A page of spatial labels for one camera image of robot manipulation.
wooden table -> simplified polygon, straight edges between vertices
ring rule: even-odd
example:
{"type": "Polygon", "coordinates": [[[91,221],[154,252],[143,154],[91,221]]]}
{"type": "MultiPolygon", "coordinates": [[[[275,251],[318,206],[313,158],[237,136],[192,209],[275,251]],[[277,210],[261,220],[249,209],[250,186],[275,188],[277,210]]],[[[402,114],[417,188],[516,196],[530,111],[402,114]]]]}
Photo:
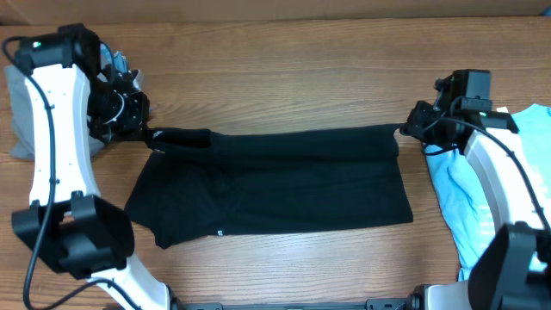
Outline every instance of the wooden table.
{"type": "MultiPolygon", "coordinates": [[[[492,70],[496,107],[517,112],[551,101],[551,19],[544,17],[90,28],[145,73],[152,126],[244,134],[403,122],[417,100],[434,100],[435,78],[465,68],[492,70]]],[[[2,27],[0,38],[54,30],[2,27]]],[[[22,309],[30,250],[12,233],[10,214],[28,207],[33,163],[9,155],[16,138],[3,75],[0,90],[0,308],[22,309]]],[[[453,282],[457,252],[419,143],[396,137],[411,224],[211,237],[166,251],[136,225],[137,252],[187,302],[365,301],[406,296],[421,283],[453,282]]],[[[124,206],[149,153],[141,143],[113,144],[101,152],[93,165],[103,197],[124,206]]],[[[45,306],[79,284],[39,263],[32,300],[45,306]]],[[[91,309],[109,303],[93,288],[68,305],[91,309]]]]}

black cable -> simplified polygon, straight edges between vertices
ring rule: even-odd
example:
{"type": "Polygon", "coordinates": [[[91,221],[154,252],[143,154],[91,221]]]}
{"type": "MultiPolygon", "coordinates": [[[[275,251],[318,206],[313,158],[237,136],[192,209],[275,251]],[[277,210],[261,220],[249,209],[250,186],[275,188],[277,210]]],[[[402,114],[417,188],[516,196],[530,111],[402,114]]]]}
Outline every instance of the black cable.
{"type": "Polygon", "coordinates": [[[109,77],[109,83],[113,84],[115,82],[115,56],[113,55],[113,52],[111,52],[111,47],[107,45],[107,43],[100,40],[100,43],[103,44],[105,48],[107,48],[107,51],[109,52],[109,56],[111,57],[111,76],[109,77]]]}
{"type": "Polygon", "coordinates": [[[50,106],[50,103],[48,102],[46,98],[46,94],[44,94],[44,91],[42,90],[42,88],[38,85],[38,83],[36,83],[36,81],[30,75],[23,72],[23,70],[19,67],[19,65],[15,62],[15,60],[11,57],[11,55],[8,52],[8,44],[10,42],[13,42],[16,40],[22,40],[22,39],[24,39],[24,37],[11,37],[6,39],[2,43],[2,52],[9,60],[9,62],[11,62],[15,66],[15,68],[19,69],[19,71],[25,76],[25,78],[27,78],[31,82],[31,84],[36,88],[36,90],[40,94],[40,97],[44,102],[44,109],[46,110],[46,117],[48,119],[48,130],[50,135],[50,194],[48,196],[46,212],[44,213],[44,218],[40,225],[40,230],[36,237],[36,242],[34,243],[33,253],[31,254],[31,259],[28,263],[27,275],[25,276],[25,284],[23,285],[23,303],[25,304],[25,307],[27,307],[28,309],[32,309],[33,307],[31,305],[29,291],[31,287],[31,281],[33,280],[34,266],[36,265],[36,260],[38,258],[38,254],[40,253],[40,248],[42,247],[42,241],[46,234],[46,229],[50,225],[50,217],[52,215],[52,206],[53,206],[53,200],[55,197],[55,185],[57,183],[57,179],[56,179],[56,170],[55,170],[56,168],[55,167],[55,132],[53,131],[52,107],[50,106]]]}
{"type": "Polygon", "coordinates": [[[424,150],[427,148],[428,145],[423,145],[421,146],[421,152],[423,153],[423,155],[425,156],[436,156],[436,155],[440,155],[440,154],[444,154],[445,152],[449,152],[449,151],[453,151],[453,150],[457,150],[459,148],[459,146],[450,146],[450,147],[446,147],[446,148],[443,148],[442,150],[439,150],[439,151],[435,151],[435,152],[425,152],[424,150]]]}
{"type": "Polygon", "coordinates": [[[543,208],[542,206],[540,205],[540,202],[537,200],[537,196],[536,196],[536,193],[534,191],[534,188],[532,187],[532,184],[530,183],[530,180],[528,178],[528,175],[526,174],[526,171],[524,170],[523,166],[520,164],[520,162],[518,161],[518,158],[517,156],[515,156],[515,153],[513,151],[511,151],[509,149],[509,147],[507,147],[503,142],[501,142],[498,138],[496,138],[495,136],[493,136],[491,133],[488,133],[485,129],[481,128],[481,127],[478,127],[478,126],[475,126],[473,124],[470,124],[466,121],[461,121],[461,120],[457,120],[457,119],[453,119],[453,118],[449,118],[449,117],[442,117],[440,119],[438,119],[438,121],[448,121],[448,122],[454,122],[456,124],[460,124],[460,125],[463,125],[465,127],[469,127],[469,128],[472,128],[482,134],[484,134],[486,137],[488,137],[490,140],[492,140],[493,142],[495,142],[499,147],[501,147],[505,153],[507,154],[507,156],[509,156],[513,163],[515,163],[515,166],[517,167],[518,169],[518,172],[520,172],[520,175],[521,177],[523,178],[524,180],[524,185],[526,186],[526,189],[528,190],[528,194],[530,196],[530,199],[532,200],[532,203],[534,204],[534,209],[536,210],[536,213],[538,215],[538,217],[540,218],[540,221],[542,222],[543,224],[543,228],[549,233],[551,234],[551,227],[549,226],[549,223],[548,223],[548,220],[545,218],[545,214],[543,213],[543,208]]]}
{"type": "MultiPolygon", "coordinates": [[[[454,115],[454,112],[453,112],[453,109],[455,109],[455,105],[461,100],[465,98],[465,96],[457,96],[454,101],[451,102],[451,104],[449,105],[449,115],[450,116],[453,116],[454,115]]],[[[445,115],[446,115],[446,112],[448,110],[444,110],[440,116],[438,117],[438,119],[436,119],[435,121],[433,121],[431,124],[429,124],[429,126],[423,128],[423,133],[426,133],[429,129],[433,128],[439,121],[441,118],[443,118],[445,115]]]]}
{"type": "Polygon", "coordinates": [[[25,37],[22,36],[15,36],[6,39],[4,42],[2,42],[2,52],[4,56],[9,60],[9,62],[17,68],[25,78],[27,78],[31,84],[36,88],[38,93],[40,94],[40,97],[42,101],[44,102],[44,109],[46,110],[46,117],[48,119],[48,131],[50,136],[50,193],[48,195],[48,201],[46,204],[46,212],[44,213],[44,217],[42,219],[42,223],[40,225],[40,230],[38,232],[38,235],[36,237],[36,242],[34,244],[33,253],[31,254],[31,258],[28,262],[28,268],[27,268],[27,275],[25,276],[25,283],[23,285],[23,303],[25,304],[25,307],[27,309],[35,309],[35,310],[50,310],[54,309],[55,307],[65,303],[70,298],[74,297],[78,293],[84,291],[85,289],[94,286],[98,283],[107,283],[109,286],[112,286],[124,299],[125,301],[134,309],[140,309],[136,303],[132,301],[130,296],[120,287],[118,286],[114,281],[109,279],[97,279],[92,282],[88,282],[84,284],[83,286],[73,290],[69,294],[67,294],[65,297],[61,298],[59,301],[54,302],[52,305],[44,308],[35,308],[31,304],[30,300],[30,288],[31,288],[31,282],[33,280],[33,273],[34,273],[34,267],[36,266],[36,261],[38,259],[38,255],[40,253],[40,248],[42,247],[42,242],[44,240],[44,236],[46,235],[46,229],[50,225],[50,218],[52,217],[52,209],[53,209],[53,201],[55,198],[55,186],[58,182],[56,178],[56,160],[55,160],[55,132],[53,128],[53,115],[52,115],[52,106],[50,106],[50,103],[47,100],[46,94],[44,94],[44,91],[42,88],[38,85],[38,83],[34,80],[33,77],[25,73],[22,68],[15,62],[15,59],[11,57],[11,55],[8,52],[8,44],[13,41],[23,40],[25,37]]]}

